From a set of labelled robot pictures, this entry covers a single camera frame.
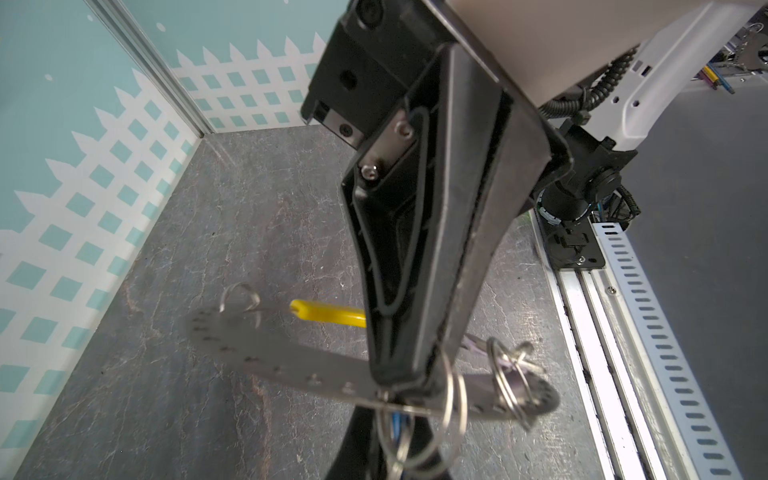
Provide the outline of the pink tagged key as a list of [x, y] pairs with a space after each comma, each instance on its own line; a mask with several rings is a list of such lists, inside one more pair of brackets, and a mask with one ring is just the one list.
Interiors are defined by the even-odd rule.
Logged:
[[525, 431], [530, 431], [550, 400], [540, 374], [546, 370], [530, 360], [534, 346], [524, 341], [510, 349], [501, 340], [486, 340], [466, 333], [461, 347], [469, 352], [487, 356], [498, 407], [510, 412]]

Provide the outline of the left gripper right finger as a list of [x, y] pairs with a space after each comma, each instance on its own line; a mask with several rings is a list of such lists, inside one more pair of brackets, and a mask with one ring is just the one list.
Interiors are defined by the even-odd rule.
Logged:
[[407, 468], [407, 478], [452, 479], [448, 462], [439, 451], [442, 441], [433, 433], [429, 421], [424, 417], [415, 417], [411, 424], [407, 460], [412, 466]]

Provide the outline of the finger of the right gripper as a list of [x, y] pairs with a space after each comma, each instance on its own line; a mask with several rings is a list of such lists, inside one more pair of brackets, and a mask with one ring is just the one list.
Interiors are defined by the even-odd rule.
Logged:
[[445, 46], [343, 181], [379, 384], [430, 376], [503, 117], [498, 84]]
[[439, 357], [455, 357], [494, 252], [550, 160], [546, 123], [525, 96], [502, 94], [492, 108], [440, 105], [438, 198], [413, 305], [419, 388], [443, 387]]

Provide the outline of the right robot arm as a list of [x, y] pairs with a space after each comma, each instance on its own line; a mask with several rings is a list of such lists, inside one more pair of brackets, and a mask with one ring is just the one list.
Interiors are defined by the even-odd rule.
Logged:
[[377, 387], [425, 390], [534, 206], [575, 223], [755, 1], [352, 1], [301, 108], [341, 183]]

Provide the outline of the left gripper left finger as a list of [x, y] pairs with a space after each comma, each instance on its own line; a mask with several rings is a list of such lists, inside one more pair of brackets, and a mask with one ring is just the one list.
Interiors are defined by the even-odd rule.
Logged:
[[385, 479], [383, 453], [374, 428], [375, 411], [355, 407], [335, 460], [326, 478]]

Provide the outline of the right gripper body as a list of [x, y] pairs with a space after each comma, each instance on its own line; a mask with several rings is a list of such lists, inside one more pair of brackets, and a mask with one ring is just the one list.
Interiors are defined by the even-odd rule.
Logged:
[[563, 137], [440, 1], [352, 1], [301, 108], [353, 148], [346, 192], [478, 188], [513, 166], [538, 192], [572, 170]]

